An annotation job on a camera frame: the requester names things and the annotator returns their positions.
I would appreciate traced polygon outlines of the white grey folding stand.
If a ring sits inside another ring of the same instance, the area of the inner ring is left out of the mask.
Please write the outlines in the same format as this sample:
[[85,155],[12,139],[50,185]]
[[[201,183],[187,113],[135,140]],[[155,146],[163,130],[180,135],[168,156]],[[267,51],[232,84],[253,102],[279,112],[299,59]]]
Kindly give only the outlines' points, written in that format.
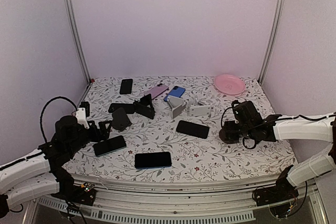
[[177,116],[179,116],[188,105],[186,100],[172,95],[167,96],[167,102],[171,108],[172,119],[175,119]]

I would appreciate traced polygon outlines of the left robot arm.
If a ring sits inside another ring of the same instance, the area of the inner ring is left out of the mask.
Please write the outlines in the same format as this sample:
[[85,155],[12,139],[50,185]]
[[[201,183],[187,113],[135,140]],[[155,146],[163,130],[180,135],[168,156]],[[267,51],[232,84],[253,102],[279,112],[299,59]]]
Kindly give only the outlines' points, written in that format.
[[95,124],[64,116],[55,123],[51,141],[28,155],[1,166],[1,217],[20,204],[52,195],[56,198],[91,206],[96,198],[94,184],[75,185],[63,168],[89,142],[106,140],[109,121]]

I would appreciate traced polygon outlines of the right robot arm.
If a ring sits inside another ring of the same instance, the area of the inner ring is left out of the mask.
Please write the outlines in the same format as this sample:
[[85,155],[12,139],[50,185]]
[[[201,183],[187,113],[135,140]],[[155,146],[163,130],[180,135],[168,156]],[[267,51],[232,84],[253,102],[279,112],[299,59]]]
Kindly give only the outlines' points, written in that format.
[[317,116],[271,114],[262,118],[251,101],[233,101],[230,109],[235,118],[222,121],[219,132],[226,144],[239,140],[253,140],[254,145],[283,140],[317,140],[329,144],[309,159],[286,167],[274,186],[257,188],[252,199],[258,206],[295,198],[300,184],[335,169],[335,113]]

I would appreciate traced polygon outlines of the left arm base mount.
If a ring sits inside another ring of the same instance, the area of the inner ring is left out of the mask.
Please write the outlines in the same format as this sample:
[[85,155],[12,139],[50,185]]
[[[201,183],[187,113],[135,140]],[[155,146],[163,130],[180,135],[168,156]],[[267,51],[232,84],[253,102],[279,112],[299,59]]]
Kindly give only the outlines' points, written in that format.
[[61,192],[51,194],[51,196],[80,205],[93,206],[93,203],[96,199],[96,194],[97,190],[94,188],[93,184],[84,183],[80,186],[73,185],[67,196],[62,194]]

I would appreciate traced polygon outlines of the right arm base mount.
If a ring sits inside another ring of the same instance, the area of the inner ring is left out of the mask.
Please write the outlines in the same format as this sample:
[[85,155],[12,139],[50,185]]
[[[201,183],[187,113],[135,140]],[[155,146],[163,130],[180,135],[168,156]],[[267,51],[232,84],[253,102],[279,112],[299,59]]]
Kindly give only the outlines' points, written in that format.
[[296,186],[292,186],[287,180],[288,173],[292,167],[293,165],[290,165],[281,172],[274,186],[260,187],[253,191],[251,197],[257,206],[274,204],[299,196]]

